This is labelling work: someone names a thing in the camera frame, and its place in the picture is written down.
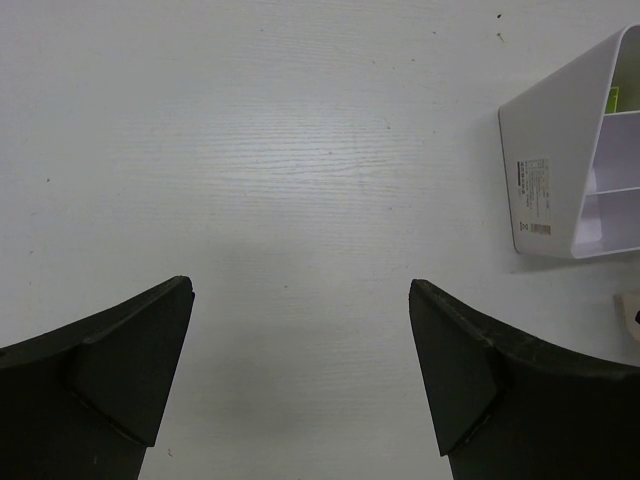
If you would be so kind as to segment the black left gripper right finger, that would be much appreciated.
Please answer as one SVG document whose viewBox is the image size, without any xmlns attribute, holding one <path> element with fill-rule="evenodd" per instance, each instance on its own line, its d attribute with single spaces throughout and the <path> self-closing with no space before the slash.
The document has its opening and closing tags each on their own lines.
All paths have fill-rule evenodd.
<svg viewBox="0 0 640 480">
<path fill-rule="evenodd" d="M 457 479 L 635 479 L 639 370 L 541 340 L 416 279 L 409 315 Z"/>
</svg>

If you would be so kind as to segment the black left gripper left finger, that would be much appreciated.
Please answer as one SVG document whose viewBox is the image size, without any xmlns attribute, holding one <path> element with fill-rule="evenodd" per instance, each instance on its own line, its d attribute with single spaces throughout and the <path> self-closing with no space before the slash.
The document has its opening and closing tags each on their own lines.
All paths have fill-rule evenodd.
<svg viewBox="0 0 640 480">
<path fill-rule="evenodd" d="M 135 479 L 160 430 L 194 292 L 173 277 L 1 350 L 4 479 Z"/>
</svg>

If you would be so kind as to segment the tan lego brick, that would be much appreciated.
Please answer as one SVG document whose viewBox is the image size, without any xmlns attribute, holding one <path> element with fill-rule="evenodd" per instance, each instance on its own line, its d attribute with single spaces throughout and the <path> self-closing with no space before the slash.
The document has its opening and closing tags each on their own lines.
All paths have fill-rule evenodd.
<svg viewBox="0 0 640 480">
<path fill-rule="evenodd" d="M 616 312 L 631 337 L 640 341 L 640 294 L 638 290 L 622 292 L 614 296 Z"/>
</svg>

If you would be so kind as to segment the lime green lego brick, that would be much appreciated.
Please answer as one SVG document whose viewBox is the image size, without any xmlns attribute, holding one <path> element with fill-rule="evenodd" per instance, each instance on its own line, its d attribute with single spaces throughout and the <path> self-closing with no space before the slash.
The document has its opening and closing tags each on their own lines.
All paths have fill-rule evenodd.
<svg viewBox="0 0 640 480">
<path fill-rule="evenodd" d="M 618 111 L 620 89 L 617 86 L 611 87 L 605 105 L 605 114 L 615 114 Z"/>
</svg>

